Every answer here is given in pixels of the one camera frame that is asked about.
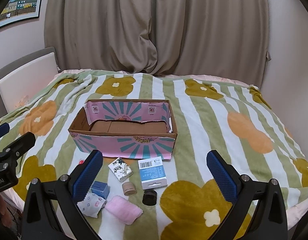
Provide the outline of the white patterned sock bundle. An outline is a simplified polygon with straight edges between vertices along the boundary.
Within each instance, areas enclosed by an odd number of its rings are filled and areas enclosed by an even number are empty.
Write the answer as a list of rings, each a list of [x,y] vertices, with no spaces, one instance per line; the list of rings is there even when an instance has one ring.
[[[106,205],[106,203],[106,199],[94,193],[88,192],[84,200],[77,203],[77,206],[83,215],[98,218],[98,213]]]

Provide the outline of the pink folded towel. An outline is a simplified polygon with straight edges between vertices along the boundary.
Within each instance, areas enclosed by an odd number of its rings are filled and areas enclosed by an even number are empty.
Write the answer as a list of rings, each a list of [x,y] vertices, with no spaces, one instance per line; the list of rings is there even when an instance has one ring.
[[[125,225],[132,225],[143,214],[143,210],[121,196],[114,196],[105,209]]]

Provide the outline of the white floral tissue pack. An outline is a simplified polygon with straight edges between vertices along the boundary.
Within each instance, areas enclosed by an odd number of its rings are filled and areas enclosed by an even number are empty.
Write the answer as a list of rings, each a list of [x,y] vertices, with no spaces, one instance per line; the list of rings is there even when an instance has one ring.
[[[112,161],[108,167],[120,182],[125,181],[133,174],[130,166],[120,157]]]

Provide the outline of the small blue box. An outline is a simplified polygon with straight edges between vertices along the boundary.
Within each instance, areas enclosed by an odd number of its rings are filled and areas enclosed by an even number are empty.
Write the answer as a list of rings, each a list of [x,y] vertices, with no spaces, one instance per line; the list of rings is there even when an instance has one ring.
[[[103,199],[107,199],[109,195],[109,186],[107,183],[94,181],[93,185],[91,186],[91,192]]]

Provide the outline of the framed houses picture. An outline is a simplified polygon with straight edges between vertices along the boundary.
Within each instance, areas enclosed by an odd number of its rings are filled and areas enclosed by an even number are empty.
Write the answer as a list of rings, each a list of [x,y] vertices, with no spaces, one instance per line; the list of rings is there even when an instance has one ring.
[[[37,19],[42,0],[10,0],[0,14],[0,29],[16,22]]]

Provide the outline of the black round jar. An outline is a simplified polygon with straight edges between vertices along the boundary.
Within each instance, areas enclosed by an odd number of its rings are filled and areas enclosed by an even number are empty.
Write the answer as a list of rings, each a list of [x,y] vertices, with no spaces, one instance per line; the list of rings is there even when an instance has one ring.
[[[143,192],[142,203],[147,206],[157,204],[157,192],[153,189],[147,189]]]

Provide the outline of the beige curtain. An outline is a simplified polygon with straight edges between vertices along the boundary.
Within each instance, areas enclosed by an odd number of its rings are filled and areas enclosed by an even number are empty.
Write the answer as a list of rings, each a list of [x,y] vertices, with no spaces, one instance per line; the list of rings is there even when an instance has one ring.
[[[260,86],[268,0],[48,0],[45,45],[65,69],[213,75]]]

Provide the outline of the beige round jar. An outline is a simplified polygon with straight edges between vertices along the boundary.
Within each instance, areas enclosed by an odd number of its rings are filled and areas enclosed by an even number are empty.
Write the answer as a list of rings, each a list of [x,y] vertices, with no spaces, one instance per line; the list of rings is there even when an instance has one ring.
[[[130,181],[122,184],[122,190],[125,196],[131,196],[137,193],[135,185]]]

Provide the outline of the pink teal cardboard box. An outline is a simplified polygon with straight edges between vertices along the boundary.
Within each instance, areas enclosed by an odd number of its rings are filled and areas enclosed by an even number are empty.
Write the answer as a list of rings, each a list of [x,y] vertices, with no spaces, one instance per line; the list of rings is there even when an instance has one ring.
[[[88,100],[68,132],[80,151],[108,158],[170,160],[177,139],[169,101],[153,99]]]

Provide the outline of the white blue barcode box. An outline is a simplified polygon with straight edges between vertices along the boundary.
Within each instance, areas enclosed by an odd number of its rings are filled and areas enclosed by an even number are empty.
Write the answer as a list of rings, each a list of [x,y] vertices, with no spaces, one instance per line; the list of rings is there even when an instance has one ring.
[[[167,186],[168,181],[161,157],[139,160],[138,167],[143,190]]]

